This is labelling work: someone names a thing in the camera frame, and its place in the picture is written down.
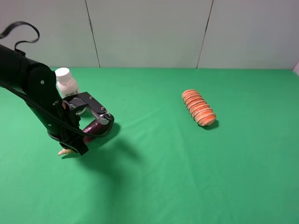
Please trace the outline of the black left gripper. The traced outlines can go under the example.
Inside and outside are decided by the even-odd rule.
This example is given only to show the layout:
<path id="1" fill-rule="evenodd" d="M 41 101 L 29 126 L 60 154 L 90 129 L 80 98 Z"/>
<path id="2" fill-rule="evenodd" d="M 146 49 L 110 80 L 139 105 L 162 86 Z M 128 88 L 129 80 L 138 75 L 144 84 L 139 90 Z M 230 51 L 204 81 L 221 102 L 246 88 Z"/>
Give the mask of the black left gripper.
<path id="1" fill-rule="evenodd" d="M 83 132 L 79 128 L 80 117 L 72 107 L 61 97 L 47 98 L 47 131 L 48 135 L 60 142 L 63 147 L 59 155 L 79 153 L 84 155 L 89 151 L 83 141 Z"/>

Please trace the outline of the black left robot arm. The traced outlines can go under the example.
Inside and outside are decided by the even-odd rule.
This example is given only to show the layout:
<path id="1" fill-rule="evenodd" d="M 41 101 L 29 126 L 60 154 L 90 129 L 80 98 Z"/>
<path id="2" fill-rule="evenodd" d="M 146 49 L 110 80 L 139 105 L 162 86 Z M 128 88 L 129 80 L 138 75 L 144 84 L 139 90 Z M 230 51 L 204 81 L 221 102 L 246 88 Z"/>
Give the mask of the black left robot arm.
<path id="1" fill-rule="evenodd" d="M 88 151 L 79 128 L 80 117 L 61 98 L 55 72 L 48 66 L 1 46 L 0 85 L 22 98 L 63 148 L 80 155 Z"/>

